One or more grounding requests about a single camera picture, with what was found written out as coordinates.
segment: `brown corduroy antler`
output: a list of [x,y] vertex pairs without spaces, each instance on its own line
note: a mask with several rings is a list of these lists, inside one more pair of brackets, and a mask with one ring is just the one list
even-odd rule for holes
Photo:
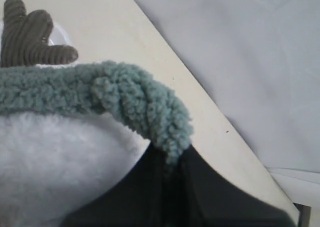
[[49,46],[53,20],[45,10],[27,15],[22,0],[6,0],[3,6],[0,67],[67,65],[78,59],[69,45]]

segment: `wooden board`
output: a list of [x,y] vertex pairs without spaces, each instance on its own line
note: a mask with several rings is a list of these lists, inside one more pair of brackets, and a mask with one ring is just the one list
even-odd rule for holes
[[133,0],[24,1],[28,11],[47,10],[69,33],[80,62],[135,63],[173,88],[193,117],[193,145],[210,166],[298,222],[290,199]]

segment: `white fluffy fur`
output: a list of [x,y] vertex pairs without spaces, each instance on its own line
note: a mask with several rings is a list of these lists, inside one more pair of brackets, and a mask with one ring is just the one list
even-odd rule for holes
[[142,142],[111,116],[0,116],[0,226],[57,227],[122,179]]

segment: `black fabric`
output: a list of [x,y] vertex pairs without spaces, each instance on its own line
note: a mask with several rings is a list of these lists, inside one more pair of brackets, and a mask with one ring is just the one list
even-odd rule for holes
[[151,144],[112,190],[68,216],[68,227],[294,227],[286,212],[230,184],[191,146],[170,178]]

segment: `gray-green fleece trim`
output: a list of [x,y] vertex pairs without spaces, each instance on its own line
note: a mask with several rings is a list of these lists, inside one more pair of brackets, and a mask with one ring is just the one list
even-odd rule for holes
[[0,115],[111,113],[167,153],[172,165],[191,143],[188,110],[173,90],[136,65],[106,61],[68,68],[0,69]]

